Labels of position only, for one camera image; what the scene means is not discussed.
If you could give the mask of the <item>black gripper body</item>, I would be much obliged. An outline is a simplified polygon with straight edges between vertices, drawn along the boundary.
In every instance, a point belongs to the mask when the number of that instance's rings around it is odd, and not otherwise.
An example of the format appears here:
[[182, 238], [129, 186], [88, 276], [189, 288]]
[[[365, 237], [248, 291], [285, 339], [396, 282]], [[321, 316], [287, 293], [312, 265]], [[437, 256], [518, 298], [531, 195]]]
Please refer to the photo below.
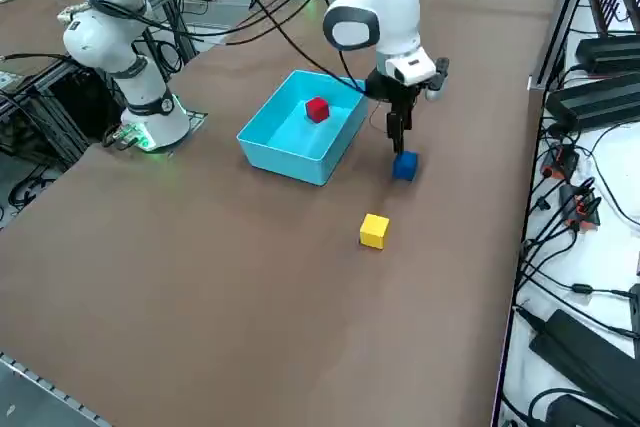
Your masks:
[[413, 108], [424, 89], [424, 81], [407, 86], [377, 70], [372, 70], [365, 80], [365, 95], [368, 98], [409, 109]]

